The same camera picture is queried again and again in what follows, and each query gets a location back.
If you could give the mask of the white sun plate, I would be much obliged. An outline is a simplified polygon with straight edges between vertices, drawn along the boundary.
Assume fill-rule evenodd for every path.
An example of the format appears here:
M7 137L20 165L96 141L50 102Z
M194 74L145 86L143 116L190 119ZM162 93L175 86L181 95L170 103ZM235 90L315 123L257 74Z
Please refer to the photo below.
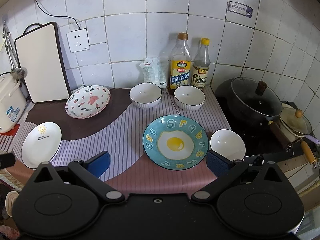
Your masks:
M62 132L54 122L44 122L27 135L22 146L22 161L36 169L42 162L50 162L60 148Z

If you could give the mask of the blue egg plate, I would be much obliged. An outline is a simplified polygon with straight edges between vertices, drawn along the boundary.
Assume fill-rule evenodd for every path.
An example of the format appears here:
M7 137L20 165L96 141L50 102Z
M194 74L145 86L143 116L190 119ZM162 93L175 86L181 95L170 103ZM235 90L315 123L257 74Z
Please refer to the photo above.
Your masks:
M144 130L142 142L153 163L173 171L198 165L209 149L204 128L181 115L165 115L153 120Z

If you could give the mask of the pink rabbit carrot plate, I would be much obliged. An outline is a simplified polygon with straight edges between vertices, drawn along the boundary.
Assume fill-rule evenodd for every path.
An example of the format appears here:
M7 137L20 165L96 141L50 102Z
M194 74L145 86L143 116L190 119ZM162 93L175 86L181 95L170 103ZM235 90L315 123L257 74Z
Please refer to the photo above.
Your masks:
M66 113L75 119L87 119L99 114L109 103L108 88L91 85L74 92L65 104Z

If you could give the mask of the white ribbed bowl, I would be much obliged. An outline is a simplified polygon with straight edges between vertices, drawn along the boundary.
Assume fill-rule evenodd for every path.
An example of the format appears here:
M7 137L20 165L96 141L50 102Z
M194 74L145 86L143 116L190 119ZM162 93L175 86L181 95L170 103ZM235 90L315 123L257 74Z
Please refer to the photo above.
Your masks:
M174 100L180 109L195 111L203 106L206 96L202 90L196 87L181 86L175 89Z
M153 83L141 83L133 87L129 96L134 106L140 109L155 107L161 100L162 90Z

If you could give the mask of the white cup lower left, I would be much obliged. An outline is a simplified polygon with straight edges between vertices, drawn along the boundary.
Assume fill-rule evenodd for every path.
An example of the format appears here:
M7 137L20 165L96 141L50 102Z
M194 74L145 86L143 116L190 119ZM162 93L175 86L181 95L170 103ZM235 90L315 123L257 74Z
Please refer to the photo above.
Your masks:
M17 191L11 191L7 194L5 198L5 210L9 217L12 217L12 207L18 196L19 193Z

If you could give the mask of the black gas stove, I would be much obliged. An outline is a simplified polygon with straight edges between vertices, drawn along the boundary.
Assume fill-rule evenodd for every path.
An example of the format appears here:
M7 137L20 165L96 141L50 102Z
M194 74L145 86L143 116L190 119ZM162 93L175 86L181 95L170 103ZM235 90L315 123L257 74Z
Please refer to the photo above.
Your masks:
M245 143L246 162L252 163L259 155L262 155L266 161L276 163L304 155L299 140L292 143L293 149L287 153L267 123L258 123L247 115L241 121L233 105L229 104L230 100L219 98L218 102L231 130L237 133Z

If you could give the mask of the striped table cover mat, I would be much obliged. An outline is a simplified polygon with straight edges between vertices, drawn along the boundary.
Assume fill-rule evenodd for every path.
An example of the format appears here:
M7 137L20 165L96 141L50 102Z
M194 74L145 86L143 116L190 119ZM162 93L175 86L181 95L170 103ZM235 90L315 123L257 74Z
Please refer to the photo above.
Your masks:
M192 112L179 109L174 98L163 94L159 104L150 109L135 107L128 89L114 89L111 100L98 115L74 119L67 115L64 102L36 104L26 112L14 136L1 137L1 149L16 156L13 167L7 168L11 177L25 184L33 174L22 163L21 149L28 133L44 122L58 124L62 142L54 157L54 166L65 166L74 159L87 160L107 151L111 164L101 180L118 191L127 193L193 193L215 179L204 161L183 171L171 171L154 164L145 154L142 143L144 129L164 115L179 114L196 120L208 134L228 129L225 118L212 90L206 88L204 105Z

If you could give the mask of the glass wok lid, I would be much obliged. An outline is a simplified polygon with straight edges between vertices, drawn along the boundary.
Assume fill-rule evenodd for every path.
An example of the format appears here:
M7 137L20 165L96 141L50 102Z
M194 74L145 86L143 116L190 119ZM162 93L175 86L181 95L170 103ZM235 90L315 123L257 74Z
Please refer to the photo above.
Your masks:
M276 118L283 110L277 94L262 80L236 77L231 81L231 89L236 98L255 113Z

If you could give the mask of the metal ladle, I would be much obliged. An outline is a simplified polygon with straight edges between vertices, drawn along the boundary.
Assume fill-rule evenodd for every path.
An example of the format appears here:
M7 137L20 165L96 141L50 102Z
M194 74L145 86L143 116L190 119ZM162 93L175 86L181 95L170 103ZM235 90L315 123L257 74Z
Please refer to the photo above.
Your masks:
M11 74L13 78L17 81L24 79L26 72L20 67L17 54L14 51L14 46L12 45L11 31L9 30L9 27L5 21L3 22L2 38L4 39L5 50L9 57Z

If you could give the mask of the white vinegar bottle yellow cap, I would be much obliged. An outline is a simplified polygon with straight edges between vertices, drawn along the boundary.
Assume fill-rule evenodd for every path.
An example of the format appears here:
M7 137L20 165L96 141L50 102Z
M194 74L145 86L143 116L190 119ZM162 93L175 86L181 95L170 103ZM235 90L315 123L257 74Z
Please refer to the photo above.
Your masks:
M198 88L204 89L207 82L208 70L210 66L209 59L209 47L210 40L208 38L201 38L200 47L193 63L193 74L191 77L191 85Z

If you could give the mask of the cooking wine bottle yellow label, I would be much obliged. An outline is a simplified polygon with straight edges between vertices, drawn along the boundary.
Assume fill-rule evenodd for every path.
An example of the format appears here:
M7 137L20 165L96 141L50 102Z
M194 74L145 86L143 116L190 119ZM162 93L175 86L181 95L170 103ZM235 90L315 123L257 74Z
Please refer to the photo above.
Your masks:
M169 94L176 88L188 85L191 68L191 57L188 46L188 34L179 33L176 45L170 54Z

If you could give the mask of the white plastic bag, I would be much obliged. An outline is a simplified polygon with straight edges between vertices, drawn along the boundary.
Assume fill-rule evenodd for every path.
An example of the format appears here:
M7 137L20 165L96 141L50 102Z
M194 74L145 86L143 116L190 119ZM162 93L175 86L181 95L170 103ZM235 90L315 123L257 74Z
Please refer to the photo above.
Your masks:
M168 79L168 61L163 57L146 58L139 67L144 76L144 82L153 83L165 89Z

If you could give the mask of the white cutting board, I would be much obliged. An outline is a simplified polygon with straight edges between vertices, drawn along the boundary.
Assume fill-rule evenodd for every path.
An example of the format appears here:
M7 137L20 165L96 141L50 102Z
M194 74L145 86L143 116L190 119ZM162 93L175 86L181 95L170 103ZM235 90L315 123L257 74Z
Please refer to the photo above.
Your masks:
M29 25L14 45L33 103L61 101L71 96L57 23Z

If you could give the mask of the white wall socket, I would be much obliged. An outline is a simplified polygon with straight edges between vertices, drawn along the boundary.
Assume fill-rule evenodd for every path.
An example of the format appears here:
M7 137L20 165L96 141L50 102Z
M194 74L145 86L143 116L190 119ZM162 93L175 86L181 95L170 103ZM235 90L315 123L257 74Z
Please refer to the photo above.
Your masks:
M80 29L67 33L67 40L71 53L89 50L87 29Z

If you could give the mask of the wall sticker label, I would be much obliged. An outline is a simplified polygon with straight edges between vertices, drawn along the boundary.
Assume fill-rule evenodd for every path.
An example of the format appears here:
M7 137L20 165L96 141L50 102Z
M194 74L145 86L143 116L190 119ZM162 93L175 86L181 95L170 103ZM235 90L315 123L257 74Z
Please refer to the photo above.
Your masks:
M253 15L253 9L251 7L234 1L228 2L228 11L248 18L252 18Z

